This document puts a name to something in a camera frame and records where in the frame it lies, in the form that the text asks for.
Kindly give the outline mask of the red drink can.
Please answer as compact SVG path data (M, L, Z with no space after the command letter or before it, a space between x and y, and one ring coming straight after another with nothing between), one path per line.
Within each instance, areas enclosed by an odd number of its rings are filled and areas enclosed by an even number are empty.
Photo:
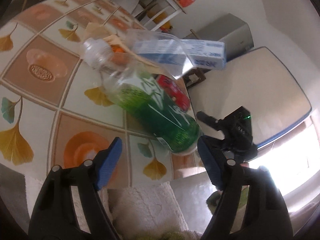
M190 107L190 100L187 95L176 85L176 83L165 75L156 75L159 86L183 112L187 112Z

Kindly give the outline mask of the blue white carton box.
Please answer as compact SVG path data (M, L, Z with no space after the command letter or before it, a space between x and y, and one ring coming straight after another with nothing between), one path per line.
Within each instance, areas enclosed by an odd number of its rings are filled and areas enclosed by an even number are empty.
M225 68L226 48L223 42L209 40L149 40L135 42L132 50L150 60L164 64L181 65L190 59L193 66L205 69Z

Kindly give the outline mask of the orange peel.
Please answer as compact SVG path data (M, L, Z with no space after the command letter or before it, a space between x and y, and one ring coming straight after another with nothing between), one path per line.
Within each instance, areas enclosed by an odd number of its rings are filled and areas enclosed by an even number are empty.
M111 45L113 55L111 56L111 61L116 64L127 64L127 53L119 45Z

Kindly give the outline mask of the clear plastic container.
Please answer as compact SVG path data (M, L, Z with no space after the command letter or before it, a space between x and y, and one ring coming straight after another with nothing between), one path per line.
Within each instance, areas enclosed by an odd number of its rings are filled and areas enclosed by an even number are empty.
M160 66L175 79L194 68L194 60L186 45L173 35L130 29L125 42L135 54Z

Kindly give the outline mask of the beige paper napkin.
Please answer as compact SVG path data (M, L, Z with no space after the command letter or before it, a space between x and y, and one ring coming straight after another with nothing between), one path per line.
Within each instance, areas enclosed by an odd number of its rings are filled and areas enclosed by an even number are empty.
M82 42L86 41L89 38L102 38L104 42L106 42L108 45L114 47L121 48L124 53L127 53L131 56L133 56L136 60L143 63L146 66L146 69L151 74L162 74L165 75L166 72L160 67L157 66L155 63L152 63L151 61L144 59L141 56L138 56L135 54L124 42L122 38L120 38L118 35L112 33L107 27L105 27L102 24L89 22L85 28Z

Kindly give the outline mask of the white mattress blue edge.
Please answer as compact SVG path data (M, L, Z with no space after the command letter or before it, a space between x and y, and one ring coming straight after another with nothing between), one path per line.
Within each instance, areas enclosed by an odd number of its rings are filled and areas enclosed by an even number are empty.
M194 112L216 119L245 107L253 142L263 147L285 135L311 112L311 103L288 68L266 47L252 50L211 70L188 90Z

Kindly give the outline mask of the patterned tablecloth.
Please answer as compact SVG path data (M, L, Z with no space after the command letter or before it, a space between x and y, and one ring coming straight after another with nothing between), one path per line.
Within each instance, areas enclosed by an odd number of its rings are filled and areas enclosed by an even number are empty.
M111 0L46 0L1 28L1 164L43 180L54 165L78 166L119 137L111 189L202 173L197 153L167 151L99 92L79 56L91 22L119 37L140 27Z

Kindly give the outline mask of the dark wooden stool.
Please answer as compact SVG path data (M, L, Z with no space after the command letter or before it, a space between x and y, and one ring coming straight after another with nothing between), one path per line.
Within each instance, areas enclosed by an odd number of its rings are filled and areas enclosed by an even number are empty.
M183 76L184 83L187 88L194 87L195 85L203 82L206 79L207 69L193 68Z

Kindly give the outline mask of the silver refrigerator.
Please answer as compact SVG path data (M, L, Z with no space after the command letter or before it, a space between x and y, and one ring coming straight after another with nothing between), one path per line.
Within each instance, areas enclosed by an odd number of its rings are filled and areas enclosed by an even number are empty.
M191 29L190 32L200 40L223 42L227 61L247 53L254 47L249 25L232 14L223 15L202 29Z

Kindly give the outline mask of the yellow bag under table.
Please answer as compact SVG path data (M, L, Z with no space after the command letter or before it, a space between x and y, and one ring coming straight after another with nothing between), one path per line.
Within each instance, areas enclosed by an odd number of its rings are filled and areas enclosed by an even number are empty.
M152 18L155 14L157 14L156 11L153 11L153 10L149 10L147 12L147 16L148 18ZM159 14L156 18L154 18L152 21L155 23L155 24L159 24L160 22L162 22L164 19L166 19L168 16L168 14L166 12L162 12L161 14ZM160 30L162 32L165 32L165 33L169 33L171 32L171 30L173 29L170 21L167 21L166 23L164 23L163 25L160 26Z

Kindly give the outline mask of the white side table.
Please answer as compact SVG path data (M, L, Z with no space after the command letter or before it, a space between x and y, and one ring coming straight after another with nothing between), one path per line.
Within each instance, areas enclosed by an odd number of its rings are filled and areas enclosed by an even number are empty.
M142 22L146 29L151 31L159 31L161 25L172 20L180 13L186 13L178 0L140 0L139 3L143 7L143 11L137 15L137 19ZM157 14L152 18L148 18L147 12L149 10L156 11ZM168 14L167 18L159 24L155 24L152 20L162 12L166 12Z

